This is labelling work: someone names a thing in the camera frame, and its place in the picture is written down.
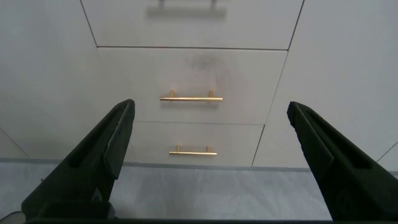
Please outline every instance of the drawer handle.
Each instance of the drawer handle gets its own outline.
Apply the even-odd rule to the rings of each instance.
[[[161,101],[223,101],[222,97],[214,96],[214,91],[209,92],[209,96],[188,96],[188,97],[177,97],[175,96],[175,91],[170,92],[170,96],[160,97]]]
[[[183,152],[181,145],[178,144],[175,151],[170,151],[171,155],[197,155],[197,156],[217,156],[217,152],[212,152],[211,147],[206,146],[206,152]]]
[[[159,0],[159,7],[160,8],[164,7],[164,2],[165,2],[165,0]],[[210,7],[212,9],[214,9],[216,7],[216,3],[217,3],[217,0],[210,0]]]

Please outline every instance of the cabinet door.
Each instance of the cabinet door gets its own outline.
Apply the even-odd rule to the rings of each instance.
[[[0,158],[24,158],[26,154],[0,129]]]
[[[30,158],[63,159],[114,106],[81,4],[0,5],[0,127]]]
[[[380,166],[385,168],[388,171],[398,171],[398,142],[394,144],[394,146],[385,153],[380,160],[378,161]]]
[[[374,160],[398,137],[398,1],[305,1],[254,166],[306,167],[286,111],[313,108]]]

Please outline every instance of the white cabinet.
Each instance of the white cabinet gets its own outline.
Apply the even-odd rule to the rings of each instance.
[[[124,161],[152,164],[251,166],[262,125],[134,122],[132,149]],[[182,152],[205,152],[216,156],[170,155],[177,145]]]
[[[84,0],[98,46],[288,49],[302,0]]]
[[[114,106],[79,1],[0,3],[0,127],[63,159]]]
[[[398,171],[398,142],[379,160],[380,166],[388,171]]]
[[[254,166],[306,167],[286,111],[313,108],[374,160],[398,137],[398,1],[303,5]]]
[[[115,101],[136,102],[135,121],[264,124],[286,51],[100,48]],[[208,96],[221,102],[160,101]]]
[[[2,129],[0,129],[0,158],[27,158]]]

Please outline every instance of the white drawer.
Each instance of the white drawer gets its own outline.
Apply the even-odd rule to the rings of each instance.
[[[251,166],[263,125],[134,122],[125,162],[207,166]],[[216,156],[170,155],[181,151]]]
[[[288,49],[302,0],[83,0],[99,46]]]
[[[286,51],[100,48],[114,104],[131,98],[136,121],[264,124]],[[222,96],[222,102],[160,101]]]

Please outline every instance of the gray floor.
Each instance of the gray floor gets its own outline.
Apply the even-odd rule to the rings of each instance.
[[[0,217],[54,164],[0,163]],[[111,203],[118,217],[330,220],[309,172],[123,167]]]

